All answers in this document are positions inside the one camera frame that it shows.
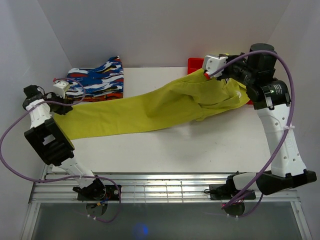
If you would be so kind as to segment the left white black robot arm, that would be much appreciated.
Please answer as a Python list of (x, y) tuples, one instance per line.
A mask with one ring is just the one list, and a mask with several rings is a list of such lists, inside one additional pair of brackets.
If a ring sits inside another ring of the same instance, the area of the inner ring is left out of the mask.
[(51, 115), (65, 115), (73, 109), (73, 102), (66, 97), (69, 88), (68, 82), (59, 80), (53, 85), (53, 92), (41, 92), (37, 85), (23, 89), (26, 99), (22, 107), (29, 112), (31, 120), (30, 129), (24, 136), (46, 165), (75, 176), (78, 186), (73, 188), (74, 192), (89, 200), (101, 200), (107, 194), (106, 187), (76, 159), (74, 145)]

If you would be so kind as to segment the red plastic tray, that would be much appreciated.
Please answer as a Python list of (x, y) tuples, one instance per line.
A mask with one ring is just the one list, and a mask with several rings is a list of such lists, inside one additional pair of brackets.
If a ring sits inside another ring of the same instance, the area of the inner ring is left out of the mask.
[(189, 58), (187, 75), (172, 82), (172, 90), (182, 97), (189, 107), (196, 104), (213, 115), (253, 104), (246, 94), (246, 86), (233, 78), (206, 79), (203, 75), (203, 58)]

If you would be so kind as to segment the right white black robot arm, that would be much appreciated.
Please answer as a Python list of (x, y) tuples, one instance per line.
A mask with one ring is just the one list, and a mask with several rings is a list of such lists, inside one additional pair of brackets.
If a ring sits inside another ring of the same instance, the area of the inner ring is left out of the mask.
[(294, 86), (274, 77), (276, 62), (289, 68), (272, 45), (255, 43), (248, 53), (226, 55), (219, 80), (231, 78), (246, 88), (246, 94), (262, 123), (267, 139), (269, 171), (262, 169), (253, 178), (253, 187), (264, 195), (294, 189), (317, 180), (304, 164), (292, 125)]

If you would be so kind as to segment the folded multicolour patterned trousers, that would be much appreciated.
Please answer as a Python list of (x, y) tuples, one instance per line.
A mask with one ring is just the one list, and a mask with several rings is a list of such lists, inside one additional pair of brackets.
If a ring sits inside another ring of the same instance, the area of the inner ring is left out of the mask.
[(96, 68), (72, 68), (66, 76), (70, 88), (67, 98), (85, 102), (102, 102), (124, 96), (124, 69), (119, 56), (109, 58)]

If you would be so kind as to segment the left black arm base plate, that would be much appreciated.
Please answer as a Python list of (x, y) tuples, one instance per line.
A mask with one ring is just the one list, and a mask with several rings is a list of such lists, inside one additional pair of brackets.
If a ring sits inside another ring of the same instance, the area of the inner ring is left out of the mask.
[(101, 199), (87, 197), (87, 196), (84, 196), (80, 193), (77, 194), (76, 199), (78, 201), (103, 201), (103, 200), (119, 201), (120, 195), (122, 192), (122, 185), (119, 184), (118, 188), (117, 188), (115, 185), (107, 184), (107, 185), (105, 185), (105, 190), (106, 190), (106, 193), (105, 193), (104, 197)]

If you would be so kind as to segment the aluminium rail frame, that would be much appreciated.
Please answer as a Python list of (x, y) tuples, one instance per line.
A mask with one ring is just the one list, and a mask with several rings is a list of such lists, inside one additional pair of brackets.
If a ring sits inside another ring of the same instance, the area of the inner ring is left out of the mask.
[[(122, 186), (122, 203), (211, 203), (204, 191), (210, 185), (217, 187), (226, 182), (228, 173), (111, 173), (103, 172)], [(64, 172), (45, 167), (42, 175), (48, 183), (35, 183), (32, 187), (21, 239), (30, 240), (39, 218), (40, 207), (45, 203), (78, 204), (72, 190), (77, 182)]]

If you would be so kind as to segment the yellow-green trousers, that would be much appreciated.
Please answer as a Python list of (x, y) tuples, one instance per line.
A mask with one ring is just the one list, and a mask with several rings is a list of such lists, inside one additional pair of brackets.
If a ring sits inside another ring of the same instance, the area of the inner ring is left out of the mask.
[(154, 91), (79, 104), (54, 120), (70, 140), (143, 133), (170, 128), (240, 108), (249, 101), (234, 79), (207, 79), (199, 69)]

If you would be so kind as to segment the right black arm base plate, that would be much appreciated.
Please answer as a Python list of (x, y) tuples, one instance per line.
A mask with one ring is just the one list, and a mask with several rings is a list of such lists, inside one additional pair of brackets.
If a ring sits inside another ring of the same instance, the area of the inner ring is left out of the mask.
[(228, 184), (210, 184), (205, 194), (210, 195), (211, 200), (231, 200), (240, 190)]

